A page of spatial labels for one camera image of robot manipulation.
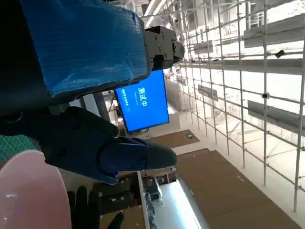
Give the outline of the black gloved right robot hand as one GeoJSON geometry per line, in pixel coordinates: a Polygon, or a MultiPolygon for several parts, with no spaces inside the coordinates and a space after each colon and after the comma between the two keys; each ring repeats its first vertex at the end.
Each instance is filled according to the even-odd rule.
{"type": "Polygon", "coordinates": [[[77,192],[68,191],[71,227],[73,229],[99,229],[102,206],[98,192],[87,192],[80,186],[77,192]]]}

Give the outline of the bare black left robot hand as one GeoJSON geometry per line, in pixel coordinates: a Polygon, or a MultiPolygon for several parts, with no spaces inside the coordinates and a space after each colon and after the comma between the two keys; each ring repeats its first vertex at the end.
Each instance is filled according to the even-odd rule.
{"type": "Polygon", "coordinates": [[[0,133],[39,142],[45,162],[106,184],[121,171],[176,164],[164,146],[118,135],[80,107],[49,108],[133,85],[184,57],[176,33],[145,28],[133,11],[98,0],[0,3],[0,133]]]}

